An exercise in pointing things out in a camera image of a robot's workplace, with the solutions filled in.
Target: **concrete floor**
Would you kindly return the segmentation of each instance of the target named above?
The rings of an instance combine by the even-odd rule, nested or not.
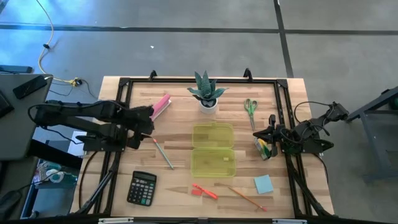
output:
[[[227,27],[277,29],[272,0],[90,0],[45,1],[56,25],[117,27]],[[393,0],[280,0],[286,29],[398,30]],[[0,24],[48,24],[33,0],[9,0]],[[49,31],[0,29],[0,63],[37,67]],[[57,77],[82,77],[98,94],[104,75],[210,75],[240,77],[246,67],[255,77],[287,77],[279,34],[180,32],[55,32],[43,67]],[[349,111],[398,83],[398,35],[287,35],[294,77],[304,78],[309,100],[340,102]],[[51,87],[67,93],[68,86]],[[76,89],[49,99],[93,102]],[[313,116],[325,108],[310,105]],[[328,127],[335,147],[325,153],[330,192],[337,215],[398,222],[398,180],[365,184],[374,170],[373,154],[362,124]],[[68,128],[55,128],[67,136]],[[36,139],[60,140],[43,130]]]

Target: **scissors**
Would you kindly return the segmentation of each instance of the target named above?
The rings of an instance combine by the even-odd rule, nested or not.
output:
[[[253,131],[255,130],[254,128],[254,110],[257,108],[257,101],[256,100],[250,100],[250,99],[246,99],[243,102],[243,106],[244,109],[246,109],[246,111],[248,111],[249,117],[250,117],[250,124],[251,124],[251,128],[253,129]]]

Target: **blue sticky note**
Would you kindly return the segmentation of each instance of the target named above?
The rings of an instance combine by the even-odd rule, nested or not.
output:
[[[273,192],[274,188],[271,183],[271,178],[269,175],[264,175],[261,177],[255,177],[254,182],[256,183],[256,188],[259,194],[264,194],[267,192]]]

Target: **green scissors handle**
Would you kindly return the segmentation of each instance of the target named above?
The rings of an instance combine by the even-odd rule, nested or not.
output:
[[[256,100],[246,99],[244,101],[243,105],[244,105],[244,109],[246,111],[248,111],[249,116],[253,116],[254,110],[256,110],[258,103]]]

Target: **potted plant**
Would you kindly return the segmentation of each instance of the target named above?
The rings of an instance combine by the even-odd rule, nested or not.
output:
[[[198,89],[187,88],[193,96],[199,100],[200,111],[205,114],[212,114],[216,111],[218,99],[225,90],[225,88],[219,88],[216,90],[217,80],[209,81],[207,71],[203,74],[203,78],[195,72],[195,80],[197,81]]]

